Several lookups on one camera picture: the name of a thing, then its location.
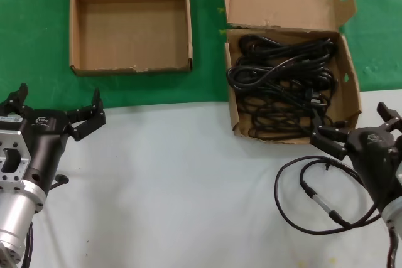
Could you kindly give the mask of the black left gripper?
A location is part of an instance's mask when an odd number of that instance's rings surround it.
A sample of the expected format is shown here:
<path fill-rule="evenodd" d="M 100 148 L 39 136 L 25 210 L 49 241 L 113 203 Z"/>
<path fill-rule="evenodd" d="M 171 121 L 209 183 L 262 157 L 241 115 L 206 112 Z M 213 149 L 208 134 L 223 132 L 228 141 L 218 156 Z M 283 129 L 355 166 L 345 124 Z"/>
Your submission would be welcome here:
<path fill-rule="evenodd" d="M 49 192 L 70 136 L 80 141 L 106 124 L 100 90 L 94 90 L 91 105 L 70 110 L 32 109 L 24 105 L 28 86 L 22 83 L 1 102 L 1 123 L 28 126 L 28 151 L 31 156 L 23 179 Z"/>

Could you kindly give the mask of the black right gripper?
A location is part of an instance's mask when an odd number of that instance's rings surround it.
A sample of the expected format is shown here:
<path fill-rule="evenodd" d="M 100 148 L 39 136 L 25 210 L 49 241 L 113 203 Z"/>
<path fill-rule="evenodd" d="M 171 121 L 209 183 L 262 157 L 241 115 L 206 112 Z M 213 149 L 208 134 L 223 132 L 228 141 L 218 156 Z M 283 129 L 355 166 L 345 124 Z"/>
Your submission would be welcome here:
<path fill-rule="evenodd" d="M 310 144 L 326 154 L 350 158 L 353 168 L 368 191 L 377 210 L 381 213 L 392 201 L 401 196 L 401 183 L 396 171 L 401 163 L 401 151 L 391 133 L 402 131 L 401 116 L 378 103 L 377 113 L 384 121 L 377 127 L 348 129 L 324 126 L 319 116 L 312 119 L 313 131 Z"/>

